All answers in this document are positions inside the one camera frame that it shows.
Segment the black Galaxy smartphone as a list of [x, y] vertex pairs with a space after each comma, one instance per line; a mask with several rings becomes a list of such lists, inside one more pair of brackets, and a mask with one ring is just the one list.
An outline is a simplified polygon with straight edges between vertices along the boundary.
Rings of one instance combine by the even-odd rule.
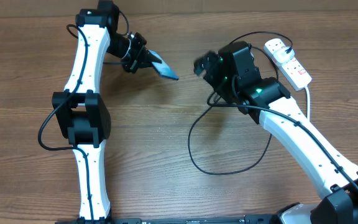
[[152, 61], [152, 66], [161, 77], [169, 78], [171, 80], [179, 80], [179, 77], [176, 75], [176, 73], [170, 68], [164, 59], [159, 56], [157, 52], [149, 50], [149, 53], [155, 57], [155, 59]]

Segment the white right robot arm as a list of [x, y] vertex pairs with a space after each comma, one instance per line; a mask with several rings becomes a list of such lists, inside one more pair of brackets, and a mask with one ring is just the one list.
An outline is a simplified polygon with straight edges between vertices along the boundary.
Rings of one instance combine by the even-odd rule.
[[223, 108], [237, 108], [275, 136], [316, 189], [320, 203], [289, 205], [270, 222], [358, 224], [358, 166], [311, 124], [277, 78], [261, 77], [251, 48], [240, 41], [209, 51], [194, 61], [194, 73], [225, 101]]

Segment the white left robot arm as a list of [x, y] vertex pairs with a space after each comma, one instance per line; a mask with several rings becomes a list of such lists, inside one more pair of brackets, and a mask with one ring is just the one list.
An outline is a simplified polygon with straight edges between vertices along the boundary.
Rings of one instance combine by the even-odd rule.
[[75, 223], [112, 223], [104, 171], [104, 150], [111, 133], [111, 117], [100, 95], [102, 68], [106, 54], [119, 61], [116, 65], [128, 73], [153, 68], [161, 77], [178, 76], [157, 52], [146, 48], [138, 33], [117, 33], [123, 13], [112, 1], [99, 1], [95, 9], [82, 9], [74, 24], [77, 30], [75, 61], [62, 92], [52, 96], [53, 111], [62, 136], [68, 140], [64, 150], [75, 155], [81, 205]]

